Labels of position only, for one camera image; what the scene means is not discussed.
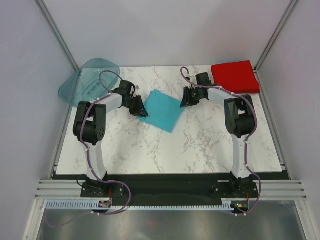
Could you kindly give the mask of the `teal t shirt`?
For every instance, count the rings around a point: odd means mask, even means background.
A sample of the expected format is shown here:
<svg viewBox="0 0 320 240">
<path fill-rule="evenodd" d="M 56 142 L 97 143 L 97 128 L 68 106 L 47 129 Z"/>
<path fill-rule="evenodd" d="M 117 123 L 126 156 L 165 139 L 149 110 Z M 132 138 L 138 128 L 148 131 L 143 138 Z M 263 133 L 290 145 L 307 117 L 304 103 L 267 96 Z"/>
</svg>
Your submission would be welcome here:
<svg viewBox="0 0 320 240">
<path fill-rule="evenodd" d="M 167 133 L 172 133 L 185 110 L 180 105 L 180 100 L 155 89 L 144 102 L 148 116 L 138 117 L 138 119 Z"/>
</svg>

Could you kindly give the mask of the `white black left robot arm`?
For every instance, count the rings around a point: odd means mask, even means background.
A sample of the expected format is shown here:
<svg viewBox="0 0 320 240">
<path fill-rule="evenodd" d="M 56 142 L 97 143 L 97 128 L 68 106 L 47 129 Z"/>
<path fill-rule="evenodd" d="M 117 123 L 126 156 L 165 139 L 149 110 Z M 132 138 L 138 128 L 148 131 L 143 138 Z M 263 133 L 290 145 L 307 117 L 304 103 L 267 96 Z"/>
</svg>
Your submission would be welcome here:
<svg viewBox="0 0 320 240">
<path fill-rule="evenodd" d="M 135 117 L 149 116 L 136 86 L 121 80 L 119 87 L 94 102 L 80 101 L 73 124 L 73 135 L 83 144 L 87 164 L 87 178 L 94 180 L 92 191 L 99 197 L 106 196 L 110 185 L 106 182 L 107 169 L 103 161 L 102 140 L 106 134 L 107 114 L 126 108 Z"/>
</svg>

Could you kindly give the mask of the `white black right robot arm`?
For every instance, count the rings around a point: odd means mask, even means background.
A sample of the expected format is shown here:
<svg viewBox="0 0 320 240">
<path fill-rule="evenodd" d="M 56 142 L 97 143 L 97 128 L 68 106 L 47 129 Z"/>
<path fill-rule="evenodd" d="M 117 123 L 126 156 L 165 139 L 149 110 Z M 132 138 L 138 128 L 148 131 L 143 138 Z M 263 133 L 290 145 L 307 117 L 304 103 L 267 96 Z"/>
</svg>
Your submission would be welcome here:
<svg viewBox="0 0 320 240">
<path fill-rule="evenodd" d="M 249 170 L 249 138 L 258 127 L 258 120 L 252 97 L 239 95 L 213 84 L 209 74 L 196 75 L 197 83 L 192 83 L 189 76 L 182 77 L 190 84 L 183 88 L 181 108 L 196 106 L 200 100 L 214 101 L 224 107 L 224 121 L 232 138 L 233 164 L 231 173 L 236 179 L 246 179 L 253 172 Z"/>
</svg>

